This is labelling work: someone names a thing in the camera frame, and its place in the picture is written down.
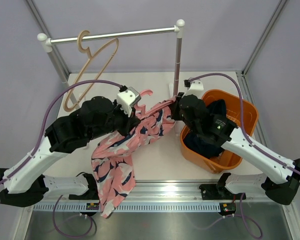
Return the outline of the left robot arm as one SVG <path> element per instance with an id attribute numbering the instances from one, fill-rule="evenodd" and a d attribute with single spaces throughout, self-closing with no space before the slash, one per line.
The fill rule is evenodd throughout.
<path id="1" fill-rule="evenodd" d="M 70 200 L 98 200 L 96 180 L 90 173 L 76 177 L 51 177 L 43 173 L 96 138 L 116 132 L 122 136 L 140 123 L 135 116 L 140 95 L 129 91 L 111 101 L 95 96 L 70 115 L 59 117 L 39 139 L 33 151 L 17 165 L 0 168 L 0 204 L 28 207 L 47 197 L 68 195 Z"/>

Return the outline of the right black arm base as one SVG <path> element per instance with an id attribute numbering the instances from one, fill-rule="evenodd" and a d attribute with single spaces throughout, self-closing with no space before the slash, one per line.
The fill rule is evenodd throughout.
<path id="1" fill-rule="evenodd" d="M 232 200 L 233 194 L 217 183 L 204 183 L 199 187 L 202 200 Z"/>

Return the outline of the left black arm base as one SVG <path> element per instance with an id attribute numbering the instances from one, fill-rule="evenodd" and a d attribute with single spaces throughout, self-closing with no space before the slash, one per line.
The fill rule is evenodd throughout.
<path id="1" fill-rule="evenodd" d="M 85 190 L 82 194 L 71 193 L 69 200 L 102 200 L 114 194 L 113 188 L 110 184 L 97 184 L 89 187 L 88 185 L 80 185 L 80 192 Z"/>

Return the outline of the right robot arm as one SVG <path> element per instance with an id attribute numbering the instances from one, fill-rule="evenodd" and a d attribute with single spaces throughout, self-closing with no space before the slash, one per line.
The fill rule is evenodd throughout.
<path id="1" fill-rule="evenodd" d="M 250 138 L 244 126 L 229 118 L 212 114 L 197 96 L 179 93 L 172 105 L 172 118 L 181 120 L 205 143 L 240 156 L 261 174 L 224 173 L 216 185 L 218 196 L 266 195 L 272 201 L 289 205 L 300 187 L 300 158 L 292 160 Z"/>

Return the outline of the orange plastic basket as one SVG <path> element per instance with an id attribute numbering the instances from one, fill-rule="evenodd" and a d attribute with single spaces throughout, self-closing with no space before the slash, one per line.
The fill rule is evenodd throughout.
<path id="1" fill-rule="evenodd" d="M 241 111 L 240 98 L 219 89 L 206 91 L 201 99 L 207 106 L 214 101 L 224 100 L 226 117 L 235 122 L 239 127 L 241 126 L 241 120 L 243 120 L 245 132 L 249 136 L 253 135 L 258 122 L 259 113 L 252 103 L 244 100 L 243 111 Z M 181 154 L 187 161 L 212 174 L 219 174 L 223 171 L 232 170 L 241 164 L 242 158 L 228 150 L 224 150 L 219 156 L 211 158 L 206 158 L 192 151 L 184 143 L 184 138 L 188 133 L 190 133 L 190 129 L 187 126 L 184 126 L 179 137 Z"/>

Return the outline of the white clothes rack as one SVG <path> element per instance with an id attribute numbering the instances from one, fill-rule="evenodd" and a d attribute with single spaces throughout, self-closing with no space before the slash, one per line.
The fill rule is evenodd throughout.
<path id="1" fill-rule="evenodd" d="M 110 56 L 110 58 L 107 60 L 105 65 L 101 68 L 101 70 L 95 77 L 97 80 L 100 78 L 100 76 L 104 73 L 105 69 L 107 68 L 107 66 L 110 64 L 110 62 L 116 55 L 119 48 L 120 38 L 175 33 L 176 53 L 175 53 L 174 78 L 173 78 L 173 82 L 170 82 L 167 85 L 169 90 L 169 96 L 173 97 L 177 94 L 177 91 L 179 89 L 180 62 L 181 62 L 181 51 L 182 51 L 182 40 L 184 36 L 184 29 L 185 29 L 185 21 L 183 19 L 179 19 L 177 20 L 176 24 L 173 27 L 135 30 L 135 31 L 126 31 L 126 32 L 118 32 L 118 33 L 106 33 L 106 34 L 99 34 L 99 35 L 91 35 L 88 30 L 84 30 L 77 37 L 58 38 L 58 39 L 52 39 L 48 37 L 45 33 L 39 33 L 37 35 L 37 40 L 41 43 L 44 51 L 50 57 L 55 53 L 55 51 L 53 50 L 53 46 L 55 45 L 69 44 L 69 43 L 77 44 L 77 48 L 79 52 L 87 55 L 87 61 L 82 67 L 82 69 L 79 71 L 79 73 L 77 74 L 77 78 L 74 81 L 74 83 L 78 83 L 81 77 L 83 76 L 83 74 L 86 72 L 89 65 L 93 62 L 93 60 L 108 46 L 110 46 L 111 44 L 115 44 L 115 48 L 112 55 Z M 109 39 L 109 41 L 94 53 L 91 52 L 89 47 L 84 48 L 82 46 L 82 42 L 107 40 L 107 39 Z"/>

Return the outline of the navy blue shorts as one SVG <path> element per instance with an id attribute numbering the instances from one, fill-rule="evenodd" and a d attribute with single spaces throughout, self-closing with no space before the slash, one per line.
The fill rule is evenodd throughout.
<path id="1" fill-rule="evenodd" d="M 223 120 L 226 118 L 227 109 L 224 99 L 219 99 L 211 102 L 207 106 L 207 109 L 209 110 L 209 113 L 214 115 L 215 117 L 223 117 Z M 217 138 L 220 138 L 219 135 L 221 134 L 222 130 L 224 130 L 222 124 L 215 122 L 210 130 L 211 138 L 214 137 L 214 140 L 218 141 Z M 185 136 L 185 138 L 183 139 L 183 143 L 188 149 L 207 159 L 218 157 L 224 151 L 219 143 L 208 143 L 207 139 L 204 140 L 202 137 L 199 137 L 193 132 L 189 132 Z"/>

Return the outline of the pink plastic hanger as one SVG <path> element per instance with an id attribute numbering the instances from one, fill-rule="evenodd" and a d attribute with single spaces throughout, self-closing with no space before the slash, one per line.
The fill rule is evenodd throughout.
<path id="1" fill-rule="evenodd" d="M 173 96 L 167 100 L 164 100 L 162 102 L 157 103 L 153 107 L 150 108 L 150 110 L 146 110 L 146 105 L 138 105 L 136 104 L 134 106 L 135 109 L 135 115 L 138 117 L 139 120 L 143 120 L 145 118 L 148 118 L 149 116 L 154 115 L 156 112 L 160 111 L 161 109 L 173 104 L 176 101 L 176 97 Z"/>

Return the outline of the pink shark print shorts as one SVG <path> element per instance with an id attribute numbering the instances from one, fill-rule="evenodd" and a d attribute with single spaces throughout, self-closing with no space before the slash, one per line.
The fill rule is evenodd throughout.
<path id="1" fill-rule="evenodd" d="M 169 106 L 141 120 L 127 136 L 115 131 L 102 139 L 91 155 L 96 185 L 111 185 L 113 195 L 99 200 L 100 215 L 108 218 L 136 185 L 132 154 L 170 132 L 175 120 Z"/>

